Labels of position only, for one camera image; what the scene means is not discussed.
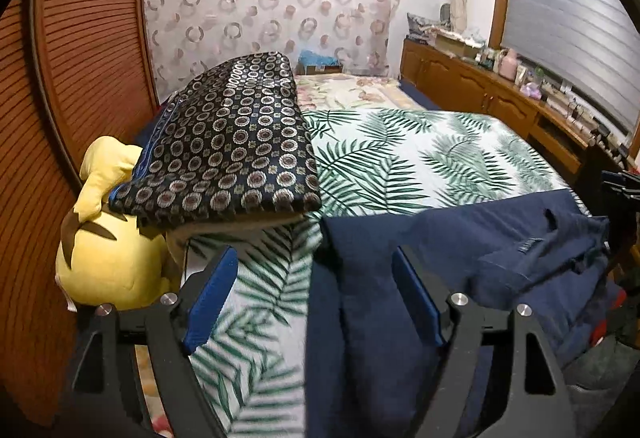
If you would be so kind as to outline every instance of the blanket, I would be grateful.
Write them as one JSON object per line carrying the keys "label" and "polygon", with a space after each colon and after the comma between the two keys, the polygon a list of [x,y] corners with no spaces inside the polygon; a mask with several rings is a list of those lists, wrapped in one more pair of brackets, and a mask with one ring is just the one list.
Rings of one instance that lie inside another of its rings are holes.
{"label": "blanket", "polygon": [[284,227],[190,240],[204,258],[230,244],[240,260],[209,342],[191,357],[232,437],[305,433],[306,313],[320,215],[415,214],[568,188],[525,141],[488,116],[355,109],[303,117],[318,161],[321,212]]}

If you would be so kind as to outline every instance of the wooden wardrobe door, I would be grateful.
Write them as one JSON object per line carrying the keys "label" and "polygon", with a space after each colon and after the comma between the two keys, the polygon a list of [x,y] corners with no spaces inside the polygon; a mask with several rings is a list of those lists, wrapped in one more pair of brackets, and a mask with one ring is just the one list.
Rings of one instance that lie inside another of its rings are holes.
{"label": "wooden wardrobe door", "polygon": [[50,111],[77,168],[100,135],[130,142],[158,102],[140,0],[33,0]]}
{"label": "wooden wardrobe door", "polygon": [[141,0],[12,0],[2,14],[0,384],[35,423],[52,423],[74,345],[54,263],[82,155],[101,135],[129,142],[156,106]]}
{"label": "wooden wardrobe door", "polygon": [[26,0],[0,18],[0,382],[47,425],[74,345],[75,317],[54,282],[74,194],[40,114],[26,19]]}

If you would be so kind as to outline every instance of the bed sheet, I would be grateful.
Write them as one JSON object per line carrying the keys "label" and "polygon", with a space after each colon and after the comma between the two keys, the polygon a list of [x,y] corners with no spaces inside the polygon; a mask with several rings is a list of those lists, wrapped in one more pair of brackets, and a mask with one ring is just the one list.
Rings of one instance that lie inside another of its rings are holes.
{"label": "bed sheet", "polygon": [[191,357],[232,437],[304,435],[306,306],[321,215],[414,214],[568,188],[525,141],[489,116],[388,108],[303,116],[318,162],[322,211],[285,227],[190,240],[201,259],[232,245],[241,264],[209,342]]}
{"label": "bed sheet", "polygon": [[295,79],[302,111],[363,107],[424,109],[402,92],[394,78],[331,73],[298,75]]}

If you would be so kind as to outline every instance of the yellow plush toy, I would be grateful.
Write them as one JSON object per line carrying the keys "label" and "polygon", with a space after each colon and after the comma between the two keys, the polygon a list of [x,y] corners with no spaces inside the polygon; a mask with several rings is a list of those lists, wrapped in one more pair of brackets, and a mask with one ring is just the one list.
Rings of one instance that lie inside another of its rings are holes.
{"label": "yellow plush toy", "polygon": [[163,268],[165,276],[175,270],[168,272],[164,237],[141,235],[135,217],[115,214],[103,204],[115,185],[130,179],[141,151],[103,136],[84,155],[84,186],[62,223],[56,256],[56,282],[75,302],[128,310],[147,306],[170,290]]}

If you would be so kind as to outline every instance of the black patterned cushion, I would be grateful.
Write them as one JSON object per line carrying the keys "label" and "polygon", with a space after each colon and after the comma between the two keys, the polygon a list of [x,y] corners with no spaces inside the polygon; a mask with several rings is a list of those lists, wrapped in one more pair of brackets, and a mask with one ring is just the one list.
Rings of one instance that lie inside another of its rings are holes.
{"label": "black patterned cushion", "polygon": [[406,19],[409,23],[409,33],[419,36],[428,35],[433,25],[438,23],[412,13],[407,13]]}
{"label": "black patterned cushion", "polygon": [[320,208],[316,160],[286,56],[240,56],[167,104],[132,180],[109,196],[141,226]]}

